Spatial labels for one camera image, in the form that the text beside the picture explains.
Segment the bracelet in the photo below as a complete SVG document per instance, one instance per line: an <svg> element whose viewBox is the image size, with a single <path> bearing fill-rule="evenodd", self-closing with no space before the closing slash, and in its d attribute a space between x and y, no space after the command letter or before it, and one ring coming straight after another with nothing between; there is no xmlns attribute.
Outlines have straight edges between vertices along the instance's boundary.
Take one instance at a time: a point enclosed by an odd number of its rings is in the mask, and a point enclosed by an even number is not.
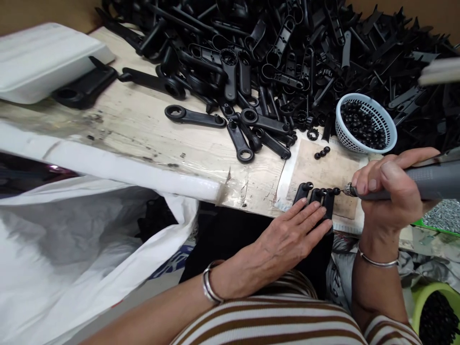
<svg viewBox="0 0 460 345"><path fill-rule="evenodd" d="M219 261L221 260L214 260L211 262L203 272L203 291L207 299L215 304L222 304L225 302L223 298L219 297L218 294L214 292L209 281L209 275L211 274L212 269L222 263Z"/></svg>
<svg viewBox="0 0 460 345"><path fill-rule="evenodd" d="M373 265L373 266L376 266L376 267L383 267L383 268L390 268L390 267L393 267L393 266L397 266L398 265L398 260L399 260L399 251L398 251L398 258L396 260L393 260L389 263L378 263L378 262L375 262L375 261L372 261L371 259L369 259L367 256L364 255L364 253L361 251L361 249L359 248L359 243L358 243L358 253L359 255L363 258L364 261L367 261L369 264Z"/></svg>

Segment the wrist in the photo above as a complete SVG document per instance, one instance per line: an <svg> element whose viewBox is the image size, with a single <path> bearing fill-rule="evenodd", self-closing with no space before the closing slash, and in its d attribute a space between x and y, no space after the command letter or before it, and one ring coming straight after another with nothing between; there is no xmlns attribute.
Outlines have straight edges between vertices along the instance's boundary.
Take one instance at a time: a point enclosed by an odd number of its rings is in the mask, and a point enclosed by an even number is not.
<svg viewBox="0 0 460 345"><path fill-rule="evenodd" d="M379 263L387 263L396 260L399 255L399 234L398 231L382 230L378 227L364 226L359 248L361 252Z"/></svg>
<svg viewBox="0 0 460 345"><path fill-rule="evenodd" d="M239 254L214 267L210 274L214 292L224 300L247 297L252 293L245 283L244 259Z"/></svg>

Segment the rotary tool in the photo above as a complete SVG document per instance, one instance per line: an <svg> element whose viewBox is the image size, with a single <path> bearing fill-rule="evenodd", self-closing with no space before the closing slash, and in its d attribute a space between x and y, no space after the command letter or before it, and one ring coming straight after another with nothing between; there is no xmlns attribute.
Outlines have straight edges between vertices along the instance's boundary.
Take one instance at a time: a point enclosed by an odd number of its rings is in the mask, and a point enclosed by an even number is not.
<svg viewBox="0 0 460 345"><path fill-rule="evenodd" d="M460 199L460 147L447 151L404 170L417 184L422 200ZM351 183L344 188L347 196L362 200L389 200L390 193L381 190L359 195Z"/></svg>

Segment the striped shirt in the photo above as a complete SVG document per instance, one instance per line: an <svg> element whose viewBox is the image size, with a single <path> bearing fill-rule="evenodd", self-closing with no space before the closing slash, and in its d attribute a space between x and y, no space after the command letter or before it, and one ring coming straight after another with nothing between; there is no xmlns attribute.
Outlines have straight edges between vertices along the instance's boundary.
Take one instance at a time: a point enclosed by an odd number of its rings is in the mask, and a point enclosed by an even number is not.
<svg viewBox="0 0 460 345"><path fill-rule="evenodd" d="M341 307L319 301L310 281L290 271L245 299L225 302L188 325L172 345L417 344L413 329L383 315L364 334Z"/></svg>

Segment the white container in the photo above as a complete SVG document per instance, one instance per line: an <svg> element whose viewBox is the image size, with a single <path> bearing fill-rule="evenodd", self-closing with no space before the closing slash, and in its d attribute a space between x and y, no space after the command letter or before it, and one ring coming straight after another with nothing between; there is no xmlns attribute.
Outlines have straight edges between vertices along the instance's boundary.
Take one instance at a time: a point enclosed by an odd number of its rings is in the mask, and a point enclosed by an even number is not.
<svg viewBox="0 0 460 345"><path fill-rule="evenodd" d="M340 106L348 102L359 102L361 109L372 114L372 121L376 129L383 128L385 131L385 148L382 150L371 149L360 143L345 126L340 114ZM379 102L369 96L360 93L349 93L343 96L335 108L335 131L341 143L347 148L358 153L386 153L394 148L398 140L398 132L390 114Z"/></svg>
<svg viewBox="0 0 460 345"><path fill-rule="evenodd" d="M36 103L92 70L88 56L115 59L104 43L56 23L0 37L0 99Z"/></svg>

